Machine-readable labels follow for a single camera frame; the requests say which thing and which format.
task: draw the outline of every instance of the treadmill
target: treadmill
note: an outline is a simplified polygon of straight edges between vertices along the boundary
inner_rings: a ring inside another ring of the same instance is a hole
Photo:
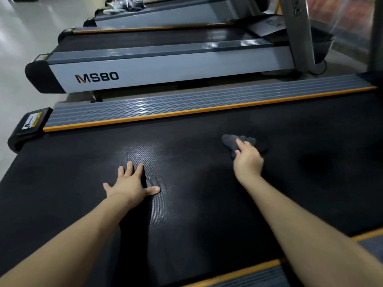
[[[8,144],[0,275],[91,211],[128,160],[161,193],[122,220],[86,286],[290,286],[223,134],[255,137],[263,177],[383,258],[381,74],[41,109]]]
[[[72,93],[276,70],[305,72],[324,62],[333,42],[333,35],[309,24],[308,36],[311,52],[304,48],[303,54],[300,48],[307,44],[291,42],[285,19],[277,15],[224,24],[67,29],[59,45],[28,64],[25,74],[41,93]]]
[[[144,7],[110,15],[97,9],[84,27],[139,28],[177,24],[225,23],[261,14],[270,0],[143,0]]]

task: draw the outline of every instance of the hand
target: hand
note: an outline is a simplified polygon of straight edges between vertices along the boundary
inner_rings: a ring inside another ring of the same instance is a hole
[[[139,205],[147,196],[160,192],[160,187],[158,186],[151,186],[148,188],[142,187],[141,176],[144,170],[144,165],[142,163],[138,164],[134,174],[133,170],[133,163],[129,161],[126,166],[126,172],[124,171],[123,166],[118,168],[117,181],[113,187],[108,183],[103,184],[104,189],[107,192],[107,198],[121,196],[121,199],[126,203],[128,210]]]
[[[246,179],[251,177],[261,177],[263,158],[258,150],[249,142],[243,143],[240,139],[236,140],[238,148],[234,159],[234,173],[238,181],[243,184]]]

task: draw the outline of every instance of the gray cloth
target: gray cloth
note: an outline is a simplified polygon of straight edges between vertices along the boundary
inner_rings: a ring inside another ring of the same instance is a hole
[[[231,157],[234,159],[236,157],[236,150],[239,150],[236,139],[240,139],[242,142],[248,141],[252,146],[255,146],[256,139],[246,136],[236,136],[236,135],[229,135],[225,134],[222,136],[222,142],[223,144],[231,150]]]

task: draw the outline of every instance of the forearm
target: forearm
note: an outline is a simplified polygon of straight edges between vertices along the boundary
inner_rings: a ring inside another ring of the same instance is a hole
[[[242,184],[306,287],[378,286],[383,282],[383,265],[356,242],[261,177],[250,177]]]
[[[1,287],[81,286],[126,210],[107,198],[2,278]]]

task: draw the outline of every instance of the warning label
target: warning label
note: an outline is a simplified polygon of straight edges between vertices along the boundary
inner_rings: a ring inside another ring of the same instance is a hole
[[[30,128],[33,128],[34,126],[36,126],[37,122],[39,121],[41,114],[42,114],[42,112],[30,114],[28,119],[26,119],[26,122],[25,122],[24,126],[22,127],[22,130],[30,129]]]

